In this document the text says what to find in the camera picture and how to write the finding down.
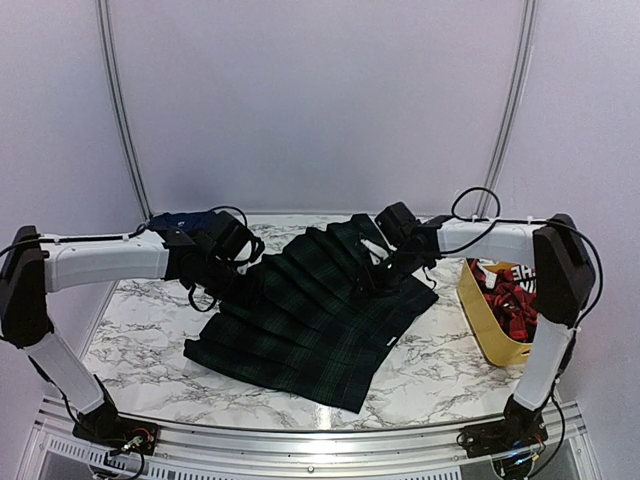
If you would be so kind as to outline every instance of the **white wall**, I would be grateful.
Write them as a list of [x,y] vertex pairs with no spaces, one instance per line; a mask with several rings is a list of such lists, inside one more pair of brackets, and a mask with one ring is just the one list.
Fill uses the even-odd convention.
[[605,479],[638,478],[640,3],[543,1],[499,193],[508,215],[566,211],[598,245],[605,295],[561,391]]
[[[94,2],[0,2],[0,245],[21,225],[128,231],[140,221],[118,140]],[[74,348],[106,293],[50,296]],[[0,344],[0,472],[14,478],[43,391],[26,356]]]
[[524,2],[111,3],[156,211],[440,213],[484,181]]

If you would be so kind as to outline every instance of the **yellow bin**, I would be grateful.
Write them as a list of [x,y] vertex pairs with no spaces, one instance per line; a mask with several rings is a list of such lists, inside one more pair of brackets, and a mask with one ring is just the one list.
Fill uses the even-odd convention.
[[[483,265],[494,273],[512,266],[511,263]],[[531,344],[516,342],[502,331],[466,261],[463,263],[460,282],[458,282],[458,297],[489,363],[498,367],[526,363]]]

